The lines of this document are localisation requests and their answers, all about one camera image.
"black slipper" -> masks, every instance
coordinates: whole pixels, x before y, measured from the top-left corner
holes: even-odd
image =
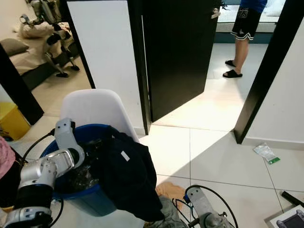
[[[225,63],[229,66],[232,66],[232,67],[236,67],[234,64],[233,64],[233,60],[228,60],[228,61],[225,61]]]
[[[234,70],[227,71],[226,73],[227,73],[227,75],[223,74],[223,77],[226,77],[226,78],[235,78],[235,77],[242,77],[243,76],[243,74],[239,74],[238,75]]]

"white plastic chair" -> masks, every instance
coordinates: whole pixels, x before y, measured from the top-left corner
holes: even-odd
[[[71,118],[77,126],[107,124],[139,142],[120,97],[112,90],[85,89],[68,94],[60,110],[60,119]]]
[[[60,119],[67,117],[76,123],[76,127],[98,123],[111,125],[139,142],[120,97],[111,90],[86,89],[68,94],[63,99],[60,110]],[[144,221],[127,211],[116,210],[109,215],[99,217],[98,225],[100,227],[142,228]]]

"black jacket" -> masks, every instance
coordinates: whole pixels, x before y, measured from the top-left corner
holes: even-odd
[[[164,219],[155,192],[156,172],[147,146],[112,127],[113,138],[103,140],[90,173],[113,204],[145,221]]]

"pink fabric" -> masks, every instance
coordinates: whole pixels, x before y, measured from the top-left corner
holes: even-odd
[[[0,179],[10,170],[15,161],[15,153],[0,136]]]

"yellow bin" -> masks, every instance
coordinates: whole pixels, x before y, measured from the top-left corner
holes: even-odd
[[[30,125],[14,103],[0,102],[0,135],[17,140],[25,135]]]

